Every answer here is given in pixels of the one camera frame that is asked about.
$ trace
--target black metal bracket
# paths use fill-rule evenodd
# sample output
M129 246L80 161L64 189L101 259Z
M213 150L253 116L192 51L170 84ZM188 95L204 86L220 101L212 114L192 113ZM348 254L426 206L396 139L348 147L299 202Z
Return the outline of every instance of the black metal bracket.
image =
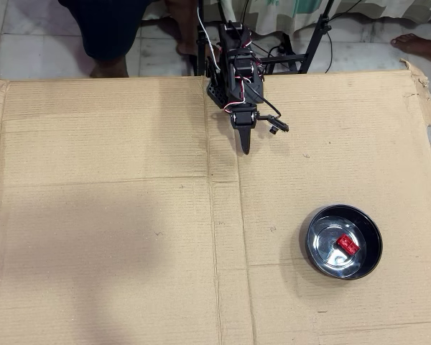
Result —
M275 57L263 57L261 58L262 65L265 65L264 75L271 74L305 74L308 72L311 62L318 50L321 39L326 35L332 28L329 25L329 12L332 8L334 0L329 0L324 12L319 16L319 20L316 23L315 31L311 37L310 43L305 54L295 54L292 50L292 44L290 42L289 35L283 34L282 46L284 48L285 55ZM203 0L198 0L198 8L200 11L201 21L204 23L204 9ZM195 69L196 75L206 75L206 64L205 64L205 45L209 44L203 28L198 25L198 63ZM287 64L289 70L286 72L274 73L274 66L277 63L283 65Z

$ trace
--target tile floor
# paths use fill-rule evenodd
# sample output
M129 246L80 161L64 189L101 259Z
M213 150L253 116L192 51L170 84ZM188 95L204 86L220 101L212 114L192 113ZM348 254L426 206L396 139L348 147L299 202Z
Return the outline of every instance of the tile floor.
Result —
M431 23L417 25L406 19L371 20L361 15L344 16L331 23L333 64L330 71L404 68L404 58L421 68L430 79L431 63L394 49L389 41L413 32L431 39ZM217 41L215 27L208 28ZM177 25L172 19L145 22L127 55L129 74L189 75L189 62L175 51ZM306 50L312 28L292 36L296 52ZM269 50L279 43L277 35L255 41ZM311 73L323 72L330 62L330 43L324 37ZM0 0L0 78L85 78L93 63L83 50L80 30L68 10L56 0Z

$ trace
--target corrugated cardboard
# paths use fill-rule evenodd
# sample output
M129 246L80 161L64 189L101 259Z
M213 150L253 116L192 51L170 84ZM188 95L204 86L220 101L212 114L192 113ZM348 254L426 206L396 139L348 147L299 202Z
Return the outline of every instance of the corrugated cardboard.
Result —
M0 80L0 344L431 344L422 81L267 78L291 132L244 156L201 78ZM332 203L381 230L368 277L306 257Z

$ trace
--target black cable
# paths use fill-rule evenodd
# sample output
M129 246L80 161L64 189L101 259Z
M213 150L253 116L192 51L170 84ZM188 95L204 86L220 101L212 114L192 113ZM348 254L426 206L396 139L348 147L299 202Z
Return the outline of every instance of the black cable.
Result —
M332 39L330 38L329 32L326 32L326 34L328 34L329 37L329 42L330 42L330 64L328 69L325 71L326 73L330 70L330 67L332 66L332 60L333 60L333 47L332 47Z
M276 109L275 107L274 107L274 105L273 104L271 104L270 102L268 102L264 97L262 97L262 96L260 96L260 93L258 93L257 91L255 91L250 85L249 85L249 83L245 83L244 84L245 86L247 86L248 88L250 88L251 90L252 90L252 92L254 92L263 102L265 102L266 104L268 104L269 105L269 107L270 108L272 108L273 110L274 110L274 112L276 113L276 114L278 114L278 116L277 116L277 119L279 119L280 117L281 117L281 113L279 112L279 110L278 109Z
M354 9L356 7L357 4L359 4L362 0L359 0L358 2L356 2L352 7L350 7L349 9L347 9L346 11L337 14L335 16L333 16L332 18L330 18L329 22L333 21L335 18L338 18L340 16L343 16L345 13L348 13L349 11L351 11L352 9ZM333 60L333 47L332 47L332 39L330 38L329 32L326 32L326 34L328 34L329 37L329 42L330 42L330 64L328 69L325 71L326 73L330 70L330 67L332 66L332 60Z
M259 45L256 45L254 42L252 42L252 44L258 47L260 50L264 51L266 54L268 54L268 52L264 48L260 47Z
M264 51L267 55L267 57L269 58L269 56L272 54L271 50L269 52L267 52L264 48L260 47L259 45L256 45L254 42L251 43L252 45L255 45L256 47L258 47L260 50ZM291 72L294 72L293 69L291 69L289 66L286 66L284 63L279 63L281 66L287 68L288 70L290 70Z
M281 47L281 45L275 45L272 49L270 49L270 51L268 52L268 56L267 57L269 58L270 55L273 56L272 51L275 50L275 49L277 49L277 48L279 48L279 47Z
M329 22L333 21L335 18L338 18L340 16L343 16L345 13L348 13L349 11L351 11L352 9L354 9L354 7L359 4L362 0L359 0L358 2L356 2L352 7L350 7L349 9L347 9L346 11L340 13L340 14L336 14L335 16L333 16L332 18L330 18Z
M244 24L244 19L246 18L246 11L247 11L247 5L249 3L249 0L246 0L246 3L244 4L244 10L243 10L243 21L242 23Z

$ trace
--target black bowl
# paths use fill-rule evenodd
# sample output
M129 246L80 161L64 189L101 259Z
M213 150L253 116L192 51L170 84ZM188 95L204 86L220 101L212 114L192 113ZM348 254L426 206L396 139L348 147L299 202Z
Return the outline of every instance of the black bowl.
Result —
M359 246L355 254L344 250L336 240L347 235ZM328 206L310 222L307 252L316 267L340 279L358 279L374 270L381 258L383 243L374 221L353 206Z

